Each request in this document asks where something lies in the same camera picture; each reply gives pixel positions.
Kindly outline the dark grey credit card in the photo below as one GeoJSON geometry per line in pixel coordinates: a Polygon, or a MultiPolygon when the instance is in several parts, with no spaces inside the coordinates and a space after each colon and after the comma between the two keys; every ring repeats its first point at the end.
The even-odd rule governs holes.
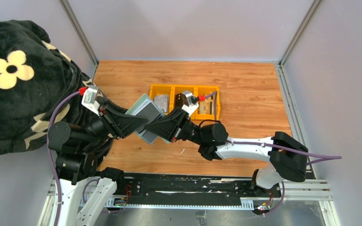
{"type": "MultiPolygon", "coordinates": [[[[151,123],[157,119],[164,117],[162,110],[158,109],[157,106],[151,101],[145,101],[135,112],[135,116],[144,117],[148,119],[148,123],[151,123]]],[[[148,144],[152,144],[158,136],[152,132],[144,129],[144,125],[140,126],[136,130],[136,134],[148,144]]]]}

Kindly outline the green card holder wallet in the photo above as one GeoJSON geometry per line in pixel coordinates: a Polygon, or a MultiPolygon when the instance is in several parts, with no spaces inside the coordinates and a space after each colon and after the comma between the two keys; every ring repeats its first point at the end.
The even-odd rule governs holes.
{"type": "Polygon", "coordinates": [[[145,101],[151,101],[154,103],[154,101],[152,101],[152,99],[147,95],[147,94],[143,94],[132,106],[131,108],[129,108],[126,111],[126,115],[131,115],[131,116],[135,116],[134,112],[145,102],[145,101]]]}

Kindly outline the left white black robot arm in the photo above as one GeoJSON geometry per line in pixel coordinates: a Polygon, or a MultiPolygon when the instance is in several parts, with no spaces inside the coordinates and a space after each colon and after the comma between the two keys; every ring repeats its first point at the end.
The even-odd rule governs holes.
{"type": "Polygon", "coordinates": [[[127,204],[133,187],[125,180],[124,172],[110,167],[98,172],[97,168],[115,138],[125,138],[147,122],[106,101],[84,123],[58,121],[50,125],[48,147],[58,154],[53,225],[94,225],[114,194],[123,195],[121,206],[127,204]]]}

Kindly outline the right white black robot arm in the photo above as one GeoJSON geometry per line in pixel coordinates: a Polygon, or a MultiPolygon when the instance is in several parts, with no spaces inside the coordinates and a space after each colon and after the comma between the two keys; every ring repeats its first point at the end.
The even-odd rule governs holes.
{"type": "Polygon", "coordinates": [[[144,129],[172,143],[195,143],[200,155],[209,161],[244,158],[267,162],[266,167],[254,171],[253,190],[269,190],[284,180],[305,181],[308,150],[290,135],[277,131],[272,137],[232,138],[220,121],[213,120],[208,125],[193,123],[191,111],[192,107],[175,107],[144,129]]]}

